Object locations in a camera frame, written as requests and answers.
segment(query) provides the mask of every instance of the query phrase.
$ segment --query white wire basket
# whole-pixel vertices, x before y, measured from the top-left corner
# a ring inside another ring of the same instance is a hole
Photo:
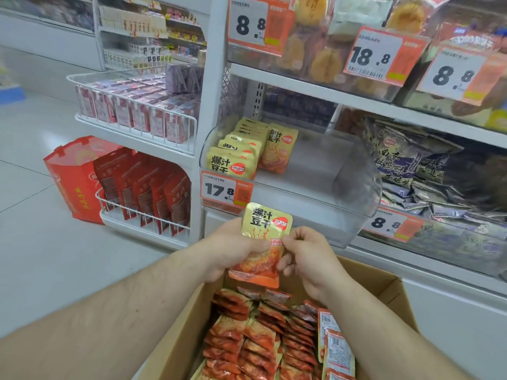
[[[94,86],[98,82],[137,80],[143,75],[149,77],[148,75],[157,74],[162,76],[164,68],[142,68],[67,76],[67,80],[76,86],[81,108],[77,119],[193,155],[200,109],[198,99],[189,108],[176,111],[130,98],[127,94],[108,92],[107,89]],[[187,94],[187,96],[189,99],[192,96],[200,97],[192,94]],[[141,124],[138,126],[132,124],[133,117],[139,117]]]
[[[182,249],[189,245],[189,226],[177,224],[108,201],[104,199],[104,190],[102,188],[97,191],[95,197],[102,206],[100,217],[105,225],[130,236],[173,249]]]

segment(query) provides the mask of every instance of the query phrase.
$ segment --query red shopping bag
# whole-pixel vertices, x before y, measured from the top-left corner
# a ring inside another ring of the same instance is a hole
[[[100,183],[93,170],[93,160],[120,147],[109,141],[86,136],[59,146],[44,158],[73,217],[103,224],[99,214],[101,206],[95,197]]]

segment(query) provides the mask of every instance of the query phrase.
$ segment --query human arm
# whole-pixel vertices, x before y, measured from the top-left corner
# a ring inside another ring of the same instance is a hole
[[[241,219],[185,250],[0,340],[2,380],[131,379],[195,289],[269,242],[241,235]]]
[[[354,281],[323,235],[301,227],[282,242],[291,253],[278,268],[295,271],[308,294],[329,308],[372,380],[473,379]]]

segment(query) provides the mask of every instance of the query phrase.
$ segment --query price label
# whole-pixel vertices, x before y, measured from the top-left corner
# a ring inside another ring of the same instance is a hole
[[[364,225],[363,230],[406,243],[421,229],[423,224],[424,220],[419,217],[388,208],[380,208],[375,216]]]
[[[427,38],[362,27],[343,72],[402,87],[427,45]]]
[[[417,90],[476,106],[507,69],[507,56],[442,45]]]
[[[222,174],[201,172],[201,198],[234,207],[250,202],[254,185]]]
[[[231,43],[281,56],[294,11],[279,0],[229,0]]]

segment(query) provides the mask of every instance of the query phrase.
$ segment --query cardboard box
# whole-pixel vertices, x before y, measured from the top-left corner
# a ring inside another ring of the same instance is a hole
[[[412,329],[419,332],[410,303],[399,277],[369,265],[338,257],[348,274],[380,301],[386,304]],[[221,288],[236,289],[240,285],[258,288],[256,285],[232,280],[228,275],[212,284],[200,286],[182,311],[166,337],[148,358],[139,380],[188,380],[202,362],[202,347],[210,328],[210,311],[213,293]],[[301,304],[310,297],[301,280],[296,276],[280,277],[280,290],[293,295],[290,304]],[[368,380],[368,375],[356,363],[358,380]]]

